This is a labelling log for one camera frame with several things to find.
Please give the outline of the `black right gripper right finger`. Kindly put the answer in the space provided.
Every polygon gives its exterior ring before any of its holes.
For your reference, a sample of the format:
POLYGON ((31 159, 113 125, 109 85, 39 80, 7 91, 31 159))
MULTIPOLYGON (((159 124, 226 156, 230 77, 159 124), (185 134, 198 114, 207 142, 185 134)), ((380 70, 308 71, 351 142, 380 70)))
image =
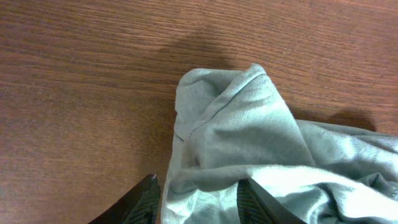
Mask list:
POLYGON ((253 179, 241 179, 237 188, 241 224, 305 224, 253 179))

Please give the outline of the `light blue polo shirt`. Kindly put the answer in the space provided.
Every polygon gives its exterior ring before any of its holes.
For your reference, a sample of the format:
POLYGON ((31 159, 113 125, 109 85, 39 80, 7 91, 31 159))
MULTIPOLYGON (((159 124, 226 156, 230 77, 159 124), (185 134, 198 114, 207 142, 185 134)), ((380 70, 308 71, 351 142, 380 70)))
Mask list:
POLYGON ((238 223, 247 178, 306 223, 397 222, 397 138, 295 119, 260 65, 191 70, 175 109, 162 223, 238 223))

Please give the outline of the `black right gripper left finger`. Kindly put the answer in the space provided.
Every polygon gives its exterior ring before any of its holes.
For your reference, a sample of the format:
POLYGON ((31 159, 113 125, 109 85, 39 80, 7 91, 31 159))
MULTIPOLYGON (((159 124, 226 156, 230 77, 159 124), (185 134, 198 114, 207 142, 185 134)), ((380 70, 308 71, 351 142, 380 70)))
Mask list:
POLYGON ((155 224, 160 195, 157 176, 149 174, 89 224, 155 224))

